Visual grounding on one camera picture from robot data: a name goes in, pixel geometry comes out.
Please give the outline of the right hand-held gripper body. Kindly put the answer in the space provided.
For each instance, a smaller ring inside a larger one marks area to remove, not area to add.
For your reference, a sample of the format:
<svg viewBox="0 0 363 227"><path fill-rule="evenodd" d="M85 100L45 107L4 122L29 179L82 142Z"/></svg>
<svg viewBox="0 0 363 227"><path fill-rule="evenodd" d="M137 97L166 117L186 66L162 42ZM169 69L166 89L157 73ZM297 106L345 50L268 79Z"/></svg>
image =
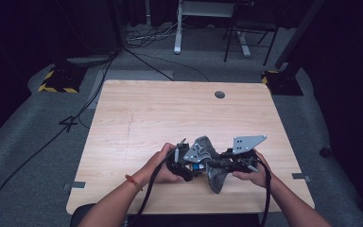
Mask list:
<svg viewBox="0 0 363 227"><path fill-rule="evenodd" d="M265 135L236 136L233 139L233 146L227 149L233 151L233 157L225 158L233 163L230 167L230 172L257 172L259 158L254 148L266 139Z"/></svg>

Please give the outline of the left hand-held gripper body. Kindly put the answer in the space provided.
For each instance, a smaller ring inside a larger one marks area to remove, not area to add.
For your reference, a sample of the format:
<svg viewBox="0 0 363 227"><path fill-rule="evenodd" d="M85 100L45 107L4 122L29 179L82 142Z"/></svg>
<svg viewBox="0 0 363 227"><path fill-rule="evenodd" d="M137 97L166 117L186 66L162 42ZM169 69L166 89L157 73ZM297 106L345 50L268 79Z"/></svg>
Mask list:
<svg viewBox="0 0 363 227"><path fill-rule="evenodd" d="M200 164L198 158L198 146L195 141L192 145L181 140L180 143L170 151L165 159L166 167L175 175L182 177L186 182L190 182L205 171L194 172L192 164Z"/></svg>

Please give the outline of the grey fluffy cloth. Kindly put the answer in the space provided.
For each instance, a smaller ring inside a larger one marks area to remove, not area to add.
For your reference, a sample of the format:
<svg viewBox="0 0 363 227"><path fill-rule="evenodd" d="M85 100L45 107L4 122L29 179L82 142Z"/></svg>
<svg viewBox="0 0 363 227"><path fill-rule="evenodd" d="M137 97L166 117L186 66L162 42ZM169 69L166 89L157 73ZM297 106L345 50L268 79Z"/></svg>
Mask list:
<svg viewBox="0 0 363 227"><path fill-rule="evenodd" d="M214 193L219 194L222 190L227 175L230 173L230 169L210 167L207 165L207 163L211 160L226 159L222 158L220 154L216 152L207 136L201 136L197 138L195 140L195 144L198 146L199 162L204 165L207 173L208 184Z"/></svg>

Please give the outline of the person's right hand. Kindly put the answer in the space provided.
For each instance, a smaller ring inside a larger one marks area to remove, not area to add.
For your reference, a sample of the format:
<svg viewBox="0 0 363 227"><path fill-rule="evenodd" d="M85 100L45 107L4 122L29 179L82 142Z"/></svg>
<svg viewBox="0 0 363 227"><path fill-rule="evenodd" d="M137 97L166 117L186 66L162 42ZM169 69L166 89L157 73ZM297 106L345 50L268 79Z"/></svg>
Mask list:
<svg viewBox="0 0 363 227"><path fill-rule="evenodd" d="M273 173L268 165L265 157L258 151L256 151L256 155L263 162L262 165L258 167L257 172L245 173L240 171L235 171L232 175L242 181L251 181L255 185L266 188L267 187L267 176L273 179Z"/></svg>

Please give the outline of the person's dark clothing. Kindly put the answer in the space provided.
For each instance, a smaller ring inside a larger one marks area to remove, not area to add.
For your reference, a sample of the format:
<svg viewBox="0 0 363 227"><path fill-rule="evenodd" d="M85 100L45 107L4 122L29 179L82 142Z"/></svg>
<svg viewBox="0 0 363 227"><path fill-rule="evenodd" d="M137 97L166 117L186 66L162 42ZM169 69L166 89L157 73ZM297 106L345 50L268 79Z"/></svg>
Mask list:
<svg viewBox="0 0 363 227"><path fill-rule="evenodd" d="M256 214L143 215L132 227L260 227Z"/></svg>

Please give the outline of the grey floor tape strip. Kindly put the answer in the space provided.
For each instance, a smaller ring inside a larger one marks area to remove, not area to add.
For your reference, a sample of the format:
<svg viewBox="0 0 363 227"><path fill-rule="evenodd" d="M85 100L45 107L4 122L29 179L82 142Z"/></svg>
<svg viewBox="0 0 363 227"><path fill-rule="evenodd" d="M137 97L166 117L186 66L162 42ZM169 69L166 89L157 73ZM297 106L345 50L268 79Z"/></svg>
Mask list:
<svg viewBox="0 0 363 227"><path fill-rule="evenodd" d="M65 183L62 187L63 190L71 191L72 189L83 189L85 187L85 182L72 182L72 183Z"/></svg>
<svg viewBox="0 0 363 227"><path fill-rule="evenodd" d="M312 182L312 178L303 173L292 173L291 175L294 180L305 180L307 183Z"/></svg>

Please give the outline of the yellow-black striped stand base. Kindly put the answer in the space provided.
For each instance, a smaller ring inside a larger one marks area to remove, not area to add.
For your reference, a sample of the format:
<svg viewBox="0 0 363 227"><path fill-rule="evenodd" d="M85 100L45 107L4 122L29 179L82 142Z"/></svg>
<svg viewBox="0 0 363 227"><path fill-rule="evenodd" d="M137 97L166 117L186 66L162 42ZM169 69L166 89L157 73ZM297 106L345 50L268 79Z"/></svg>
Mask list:
<svg viewBox="0 0 363 227"><path fill-rule="evenodd" d="M283 71L264 71L261 73L261 81L274 96L303 96L299 82Z"/></svg>
<svg viewBox="0 0 363 227"><path fill-rule="evenodd" d="M80 91L81 83L85 78L86 68L71 67L68 70L53 66L46 74L39 92L63 92L75 94Z"/></svg>

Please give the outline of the black chair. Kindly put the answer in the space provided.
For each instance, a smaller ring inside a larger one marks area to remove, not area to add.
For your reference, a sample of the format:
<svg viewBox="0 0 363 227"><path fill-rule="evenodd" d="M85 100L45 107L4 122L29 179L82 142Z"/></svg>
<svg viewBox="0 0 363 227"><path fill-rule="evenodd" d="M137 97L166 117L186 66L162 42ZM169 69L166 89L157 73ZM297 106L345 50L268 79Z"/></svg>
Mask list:
<svg viewBox="0 0 363 227"><path fill-rule="evenodd" d="M262 38L257 43L257 46L261 47L261 42L271 32L273 36L270 44L265 46L268 52L263 65L266 65L279 31L279 17L280 12L276 9L272 0L239 0L236 2L233 6L230 25L227 27L223 36L223 38L227 39L227 47L223 61L226 61L228 58L234 33L243 34L248 32L262 34Z"/></svg>

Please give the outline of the slanted dark metal pole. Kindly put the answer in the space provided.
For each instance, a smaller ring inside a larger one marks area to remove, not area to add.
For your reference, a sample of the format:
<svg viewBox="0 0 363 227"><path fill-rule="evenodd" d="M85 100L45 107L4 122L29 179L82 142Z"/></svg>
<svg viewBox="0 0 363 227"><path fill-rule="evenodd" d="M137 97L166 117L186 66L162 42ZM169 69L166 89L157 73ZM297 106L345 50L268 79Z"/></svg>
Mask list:
<svg viewBox="0 0 363 227"><path fill-rule="evenodd" d="M293 52L294 48L298 45L300 38L303 36L304 32L308 29L311 22L317 15L318 11L320 10L321 6L323 5L325 0L315 0L314 3L311 5L309 10L306 12L305 16L303 17L302 21L300 22L298 28L296 29L295 33L287 43L284 51L275 62L274 66L277 69L280 69L287 59L289 55Z"/></svg>

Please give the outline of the flat grey stand base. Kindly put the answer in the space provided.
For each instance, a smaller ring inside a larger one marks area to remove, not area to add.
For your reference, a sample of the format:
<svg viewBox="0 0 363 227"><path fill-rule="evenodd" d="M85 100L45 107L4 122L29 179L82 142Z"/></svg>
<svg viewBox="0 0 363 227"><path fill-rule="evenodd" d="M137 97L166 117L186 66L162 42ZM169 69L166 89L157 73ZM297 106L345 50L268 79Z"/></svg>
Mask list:
<svg viewBox="0 0 363 227"><path fill-rule="evenodd" d="M95 67L98 65L106 64L113 59L111 55L103 56L87 56L87 57L74 57L68 58L66 61L75 65L76 67Z"/></svg>

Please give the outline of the white desk frame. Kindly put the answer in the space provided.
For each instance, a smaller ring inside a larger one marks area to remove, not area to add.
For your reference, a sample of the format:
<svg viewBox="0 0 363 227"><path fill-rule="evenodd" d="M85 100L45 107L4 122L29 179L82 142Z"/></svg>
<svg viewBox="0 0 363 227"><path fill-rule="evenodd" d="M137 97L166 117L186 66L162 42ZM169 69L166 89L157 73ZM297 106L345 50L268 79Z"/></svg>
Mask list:
<svg viewBox="0 0 363 227"><path fill-rule="evenodd" d="M205 0L178 0L177 32L173 52L182 52L182 19L184 16L231 18L233 3L209 2Z"/></svg>

